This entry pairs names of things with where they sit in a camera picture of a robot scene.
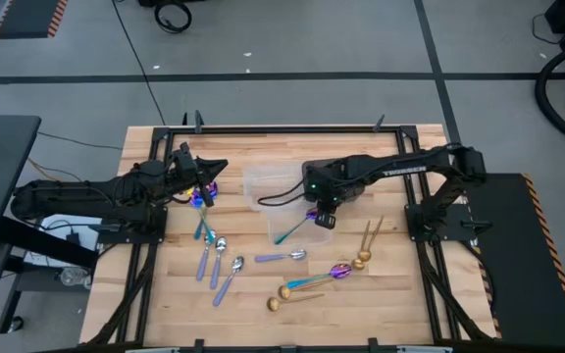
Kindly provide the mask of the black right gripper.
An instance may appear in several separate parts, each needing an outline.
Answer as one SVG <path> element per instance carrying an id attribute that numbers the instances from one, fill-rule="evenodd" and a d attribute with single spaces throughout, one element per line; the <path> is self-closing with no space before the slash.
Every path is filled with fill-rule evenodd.
<path id="1" fill-rule="evenodd" d="M 315 224 L 333 229 L 336 217 L 323 212 L 335 212 L 343 203 L 359 197 L 359 186 L 348 183 L 348 175 L 342 162 L 314 161 L 310 166 L 310 195 L 315 199 L 319 212 Z"/>

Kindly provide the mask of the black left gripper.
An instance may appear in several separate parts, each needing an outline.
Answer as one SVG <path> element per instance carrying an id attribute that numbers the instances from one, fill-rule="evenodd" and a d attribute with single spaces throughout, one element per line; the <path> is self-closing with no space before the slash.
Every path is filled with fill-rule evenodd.
<path id="1" fill-rule="evenodd" d="M 214 200 L 209 185 L 228 165 L 227 159 L 207 160 L 197 157 L 195 162 L 198 171 L 187 174 L 186 176 L 176 176 L 167 178 L 167 188 L 165 189 L 164 203 L 176 202 L 179 204 L 191 204 L 195 207 L 212 207 Z M 177 198 L 177 194 L 186 193 L 189 189 L 193 192 L 186 199 Z"/>

